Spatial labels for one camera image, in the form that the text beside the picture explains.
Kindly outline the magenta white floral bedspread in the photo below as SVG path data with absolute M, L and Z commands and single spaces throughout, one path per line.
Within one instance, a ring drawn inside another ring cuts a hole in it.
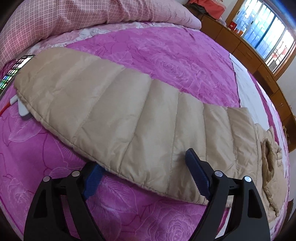
M 98 25 L 49 37 L 24 50 L 68 47 L 149 74 L 199 100 L 246 107 L 254 122 L 274 128 L 290 173 L 288 147 L 273 103 L 255 78 L 224 48 L 198 30 L 166 23 Z M 23 120 L 10 87 L 1 99 L 1 211 L 18 238 L 41 179 L 64 177 L 84 160 L 33 119 Z M 187 240 L 205 210 L 143 190 L 105 174 L 88 206 L 107 240 Z

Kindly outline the brown wooden cabinet row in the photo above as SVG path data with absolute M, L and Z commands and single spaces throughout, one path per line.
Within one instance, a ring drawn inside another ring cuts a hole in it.
M 263 87 L 280 115 L 289 145 L 295 145 L 295 116 L 276 82 L 275 74 L 264 59 L 243 39 L 241 33 L 226 27 L 223 20 L 199 10 L 196 3 L 189 2 L 185 7 L 202 22 L 201 31 L 234 55 Z

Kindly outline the pink checked rolled duvet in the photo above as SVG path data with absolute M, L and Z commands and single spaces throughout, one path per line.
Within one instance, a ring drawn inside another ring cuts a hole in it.
M 177 1 L 23 1 L 1 30 L 1 67 L 49 36 L 120 22 L 202 26 Z

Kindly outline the beige quilted down jacket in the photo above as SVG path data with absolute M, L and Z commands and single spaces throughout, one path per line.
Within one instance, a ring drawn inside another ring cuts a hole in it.
M 78 154 L 158 195 L 206 204 L 185 163 L 192 148 L 228 177 L 250 176 L 269 220 L 287 195 L 273 128 L 246 108 L 206 104 L 149 75 L 68 48 L 37 54 L 16 75 L 19 99 Z

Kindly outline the window with metal bars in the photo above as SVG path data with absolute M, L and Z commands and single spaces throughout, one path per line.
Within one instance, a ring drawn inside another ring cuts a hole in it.
M 295 1 L 227 1 L 222 15 L 278 80 L 295 58 Z

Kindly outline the smartphone with lit screen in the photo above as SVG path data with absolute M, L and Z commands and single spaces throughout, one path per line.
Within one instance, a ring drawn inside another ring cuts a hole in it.
M 15 78 L 16 74 L 25 66 L 34 55 L 25 55 L 22 56 L 20 59 L 15 61 L 15 63 L 7 69 L 5 75 L 1 78 L 1 97 L 5 94 L 7 89 L 10 87 L 13 79 Z

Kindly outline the red clothes on cabinet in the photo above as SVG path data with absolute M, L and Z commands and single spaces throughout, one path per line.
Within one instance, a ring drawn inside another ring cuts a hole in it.
M 186 6 L 218 20 L 226 10 L 226 6 L 222 2 L 223 1 L 213 0 L 191 0 L 186 3 Z

